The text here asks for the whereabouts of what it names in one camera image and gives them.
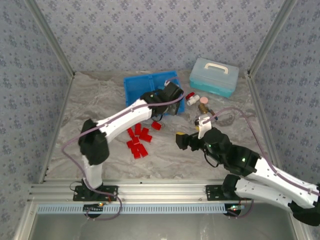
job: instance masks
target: pink object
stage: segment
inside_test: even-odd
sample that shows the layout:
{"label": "pink object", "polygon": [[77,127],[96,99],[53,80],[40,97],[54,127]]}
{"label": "pink object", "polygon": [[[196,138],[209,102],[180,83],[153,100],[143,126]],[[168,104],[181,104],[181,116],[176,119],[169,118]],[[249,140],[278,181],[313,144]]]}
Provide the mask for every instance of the pink object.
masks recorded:
{"label": "pink object", "polygon": [[209,102],[208,98],[205,96],[200,97],[200,103],[207,104]]}

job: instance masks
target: light blue storage box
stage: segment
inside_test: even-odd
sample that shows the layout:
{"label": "light blue storage box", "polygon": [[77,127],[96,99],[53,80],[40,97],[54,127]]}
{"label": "light blue storage box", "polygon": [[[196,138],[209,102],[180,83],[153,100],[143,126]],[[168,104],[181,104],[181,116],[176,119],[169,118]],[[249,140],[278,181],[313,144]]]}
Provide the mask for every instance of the light blue storage box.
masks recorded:
{"label": "light blue storage box", "polygon": [[235,91],[239,68],[198,58],[190,74],[190,87],[223,97]]}

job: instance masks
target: red cap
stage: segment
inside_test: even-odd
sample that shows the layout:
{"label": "red cap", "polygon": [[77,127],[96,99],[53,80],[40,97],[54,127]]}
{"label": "red cap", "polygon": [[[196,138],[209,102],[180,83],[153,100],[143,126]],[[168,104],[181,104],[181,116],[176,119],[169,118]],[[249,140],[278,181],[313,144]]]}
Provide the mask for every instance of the red cap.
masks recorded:
{"label": "red cap", "polygon": [[190,92],[187,96],[185,96],[185,99],[188,101],[189,98],[191,98],[193,95],[195,95],[194,92]]}

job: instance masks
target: plastic storage box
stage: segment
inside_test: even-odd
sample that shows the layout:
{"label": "plastic storage box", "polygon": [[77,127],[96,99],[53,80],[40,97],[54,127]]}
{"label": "plastic storage box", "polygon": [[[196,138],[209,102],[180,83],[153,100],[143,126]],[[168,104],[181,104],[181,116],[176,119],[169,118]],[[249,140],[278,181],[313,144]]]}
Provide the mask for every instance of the plastic storage box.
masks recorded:
{"label": "plastic storage box", "polygon": [[198,58],[190,75],[190,87],[223,97],[235,91],[239,68]]}
{"label": "plastic storage box", "polygon": [[[127,107],[130,106],[146,92],[151,92],[156,89],[163,89],[165,87],[166,80],[177,76],[178,75],[176,71],[165,71],[147,75],[125,77],[123,80],[125,105]],[[178,79],[174,79],[172,82],[181,88]],[[182,100],[180,102],[178,113],[183,113],[184,111],[185,101]]]}

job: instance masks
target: patterned wallpaper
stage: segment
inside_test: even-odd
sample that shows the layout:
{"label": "patterned wallpaper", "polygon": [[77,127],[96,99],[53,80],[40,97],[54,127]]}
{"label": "patterned wallpaper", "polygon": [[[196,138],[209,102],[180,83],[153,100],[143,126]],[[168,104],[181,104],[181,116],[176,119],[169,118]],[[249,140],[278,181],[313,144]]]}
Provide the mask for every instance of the patterned wallpaper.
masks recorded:
{"label": "patterned wallpaper", "polygon": [[283,0],[36,0],[74,71],[248,69]]}
{"label": "patterned wallpaper", "polygon": [[11,240],[69,80],[24,1],[0,9],[0,239]]}
{"label": "patterned wallpaper", "polygon": [[319,0],[298,1],[254,79],[284,169],[320,183]]}

